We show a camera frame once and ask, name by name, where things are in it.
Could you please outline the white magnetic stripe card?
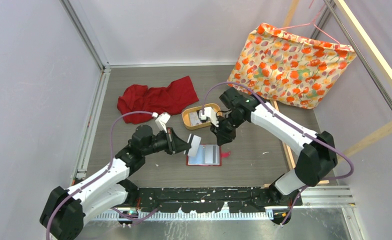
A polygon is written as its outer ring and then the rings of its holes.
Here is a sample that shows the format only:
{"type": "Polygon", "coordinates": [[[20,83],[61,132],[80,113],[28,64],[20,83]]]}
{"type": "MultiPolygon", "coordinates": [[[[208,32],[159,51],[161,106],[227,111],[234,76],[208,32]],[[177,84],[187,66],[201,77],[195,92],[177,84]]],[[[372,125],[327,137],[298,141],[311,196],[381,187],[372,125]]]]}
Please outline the white magnetic stripe card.
{"type": "Polygon", "coordinates": [[[188,150],[185,150],[183,154],[188,157],[195,157],[198,153],[201,140],[202,138],[200,136],[191,133],[187,140],[187,143],[190,144],[190,148],[188,150]]]}

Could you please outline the yellow oval tray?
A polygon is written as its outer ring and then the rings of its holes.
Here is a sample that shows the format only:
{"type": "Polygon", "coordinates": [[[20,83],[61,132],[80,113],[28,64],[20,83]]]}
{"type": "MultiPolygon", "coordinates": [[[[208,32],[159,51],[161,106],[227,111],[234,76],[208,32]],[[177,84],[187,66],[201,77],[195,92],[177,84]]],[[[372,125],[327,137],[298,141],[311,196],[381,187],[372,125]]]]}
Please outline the yellow oval tray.
{"type": "Polygon", "coordinates": [[[182,120],[184,126],[188,130],[196,130],[200,128],[209,127],[211,125],[210,116],[212,116],[213,113],[217,113],[218,111],[221,110],[220,106],[216,103],[207,103],[204,105],[204,107],[211,108],[211,113],[209,113],[208,110],[204,111],[207,114],[206,120],[202,120],[199,118],[200,111],[203,109],[202,106],[187,108],[182,112],[181,114],[182,120]]]}

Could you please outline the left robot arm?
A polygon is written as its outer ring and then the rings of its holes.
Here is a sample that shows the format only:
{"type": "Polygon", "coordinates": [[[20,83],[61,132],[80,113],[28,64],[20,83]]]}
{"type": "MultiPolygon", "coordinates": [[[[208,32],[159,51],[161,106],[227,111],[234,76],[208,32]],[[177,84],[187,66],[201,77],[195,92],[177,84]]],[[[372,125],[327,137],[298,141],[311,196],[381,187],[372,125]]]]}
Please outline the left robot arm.
{"type": "Polygon", "coordinates": [[[147,155],[165,152],[195,156],[200,137],[190,134],[188,140],[176,135],[171,127],[158,134],[149,125],[140,125],[110,162],[87,179],[68,188],[54,188],[47,199],[39,222],[46,228],[45,237],[74,240],[95,216],[116,205],[132,207],[137,202],[134,185],[126,179],[138,171],[147,155]]]}

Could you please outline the red card holder wallet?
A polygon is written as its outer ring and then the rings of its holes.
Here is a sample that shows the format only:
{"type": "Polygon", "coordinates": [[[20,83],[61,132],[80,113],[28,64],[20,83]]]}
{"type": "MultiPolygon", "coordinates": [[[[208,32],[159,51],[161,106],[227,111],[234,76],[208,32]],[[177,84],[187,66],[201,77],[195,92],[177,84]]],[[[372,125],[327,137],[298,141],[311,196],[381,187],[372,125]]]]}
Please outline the red card holder wallet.
{"type": "Polygon", "coordinates": [[[220,167],[223,158],[228,158],[231,151],[223,152],[221,146],[215,144],[201,144],[195,156],[186,157],[187,166],[220,167]]]}

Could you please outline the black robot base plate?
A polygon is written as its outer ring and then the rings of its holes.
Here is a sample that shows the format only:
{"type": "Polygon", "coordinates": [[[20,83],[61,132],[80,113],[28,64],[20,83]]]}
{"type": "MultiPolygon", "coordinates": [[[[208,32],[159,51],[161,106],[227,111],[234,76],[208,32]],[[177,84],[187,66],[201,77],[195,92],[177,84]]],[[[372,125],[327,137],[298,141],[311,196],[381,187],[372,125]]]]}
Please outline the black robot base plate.
{"type": "Polygon", "coordinates": [[[230,213],[260,213],[266,207],[288,208],[299,191],[287,196],[273,196],[269,188],[249,187],[142,187],[131,194],[119,208],[139,207],[144,212],[218,213],[228,207],[230,213]]]}

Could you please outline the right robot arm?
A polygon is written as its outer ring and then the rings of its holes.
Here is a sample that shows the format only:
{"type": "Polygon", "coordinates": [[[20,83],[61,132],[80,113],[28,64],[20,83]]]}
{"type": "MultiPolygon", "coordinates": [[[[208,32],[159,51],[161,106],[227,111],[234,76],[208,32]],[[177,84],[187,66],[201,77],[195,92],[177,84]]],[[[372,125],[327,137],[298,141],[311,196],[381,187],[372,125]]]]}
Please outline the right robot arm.
{"type": "Polygon", "coordinates": [[[219,99],[227,108],[225,116],[207,107],[199,114],[201,119],[211,121],[210,130],[219,146],[232,142],[236,129],[248,122],[267,130],[297,154],[295,167],[271,183],[266,191],[275,205],[283,205],[290,194],[304,186],[316,186],[337,165],[334,138],[330,133],[317,133],[301,126],[257,94],[243,95],[230,87],[219,99]]]}

